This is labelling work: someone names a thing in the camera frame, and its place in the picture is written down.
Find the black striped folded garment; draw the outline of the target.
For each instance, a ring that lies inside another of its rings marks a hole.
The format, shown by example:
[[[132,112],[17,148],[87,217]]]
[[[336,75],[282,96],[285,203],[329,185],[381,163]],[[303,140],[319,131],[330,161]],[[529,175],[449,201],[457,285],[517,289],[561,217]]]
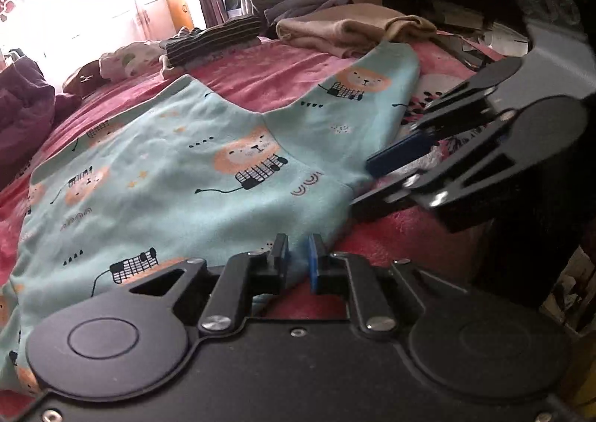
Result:
[[[255,15],[238,16],[209,29],[192,29],[186,35],[175,36],[161,43],[169,64],[181,67],[229,47],[258,39],[261,20]]]

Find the teal lion print garment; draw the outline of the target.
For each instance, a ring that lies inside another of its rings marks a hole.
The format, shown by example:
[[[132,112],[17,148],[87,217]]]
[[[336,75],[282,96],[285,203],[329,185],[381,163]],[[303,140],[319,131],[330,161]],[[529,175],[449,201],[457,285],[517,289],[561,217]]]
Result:
[[[185,75],[38,166],[1,289],[1,387],[32,394],[25,344],[41,321],[183,258],[221,267],[287,234],[288,278],[308,234],[334,240],[372,182],[419,77],[383,43],[290,104],[253,112]]]

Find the dark maroon garment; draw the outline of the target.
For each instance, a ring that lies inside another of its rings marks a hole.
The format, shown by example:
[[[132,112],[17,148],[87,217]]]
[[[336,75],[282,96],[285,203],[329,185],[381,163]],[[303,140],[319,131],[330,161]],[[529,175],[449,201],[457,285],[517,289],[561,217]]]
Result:
[[[100,73],[99,61],[91,61],[75,70],[63,83],[63,91],[86,97],[108,83]]]

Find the pink floral bed blanket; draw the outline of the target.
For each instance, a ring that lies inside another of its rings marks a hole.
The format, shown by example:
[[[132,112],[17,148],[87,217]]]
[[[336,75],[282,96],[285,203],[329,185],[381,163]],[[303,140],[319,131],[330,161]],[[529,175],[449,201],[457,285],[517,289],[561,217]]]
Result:
[[[430,43],[416,43],[421,74],[430,81],[423,94],[430,97],[451,89],[470,71]],[[276,41],[240,50],[192,70],[193,77],[249,110],[264,112],[284,106],[307,92],[317,81],[348,66],[348,59],[296,49]],[[148,73],[88,96],[48,137],[42,147],[1,192],[1,279],[6,281],[16,261],[16,247],[27,207],[31,172],[80,134],[116,113],[155,96],[166,87],[156,73]],[[481,228],[449,234],[426,212],[412,208],[373,224],[358,224],[342,240],[342,247],[362,254],[377,266],[411,258],[423,267],[455,280],[468,278]],[[338,300],[314,298],[300,284],[264,311],[271,318],[322,318],[342,313]]]

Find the beige folded garment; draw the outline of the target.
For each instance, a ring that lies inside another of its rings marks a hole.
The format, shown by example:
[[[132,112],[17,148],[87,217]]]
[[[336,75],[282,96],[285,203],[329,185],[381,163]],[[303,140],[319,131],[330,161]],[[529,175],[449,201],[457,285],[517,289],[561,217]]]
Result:
[[[282,19],[276,32],[279,40],[291,47],[347,58],[365,55],[383,42],[428,40],[437,34],[437,27],[421,16],[377,4],[353,3]]]

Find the white patterned baby garment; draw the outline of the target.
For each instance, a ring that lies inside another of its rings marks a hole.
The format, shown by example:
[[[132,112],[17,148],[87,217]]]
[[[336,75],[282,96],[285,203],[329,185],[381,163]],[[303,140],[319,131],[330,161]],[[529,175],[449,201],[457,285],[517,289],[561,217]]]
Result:
[[[163,55],[159,42],[133,42],[99,58],[99,71],[103,79],[120,82],[137,77],[147,71],[159,69]]]

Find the purple duvet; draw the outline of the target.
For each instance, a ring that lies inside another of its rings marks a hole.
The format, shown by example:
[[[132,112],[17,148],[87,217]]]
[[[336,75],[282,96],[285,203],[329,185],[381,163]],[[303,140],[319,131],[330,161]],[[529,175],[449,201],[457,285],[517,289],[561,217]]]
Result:
[[[51,132],[81,105],[80,96],[56,92],[28,57],[1,72],[2,187],[25,169]]]

